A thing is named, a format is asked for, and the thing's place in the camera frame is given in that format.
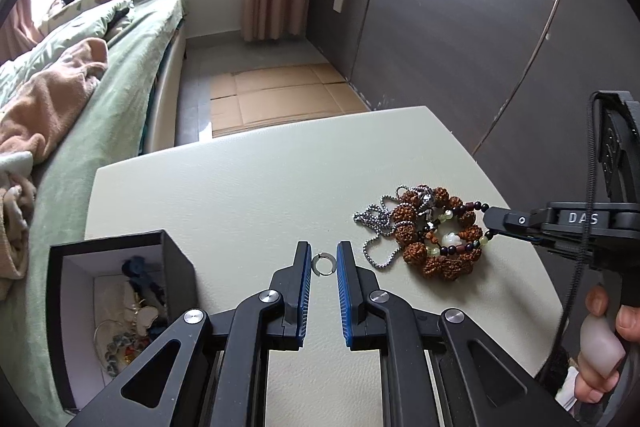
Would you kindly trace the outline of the person's right hand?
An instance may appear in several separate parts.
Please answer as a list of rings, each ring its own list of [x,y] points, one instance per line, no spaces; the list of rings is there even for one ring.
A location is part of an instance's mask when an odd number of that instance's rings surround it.
[[[598,403],[620,380],[617,366],[623,360],[625,349],[606,321],[609,303],[601,285],[594,286],[587,294],[589,315],[580,329],[578,376],[574,386],[576,399],[583,403]]]

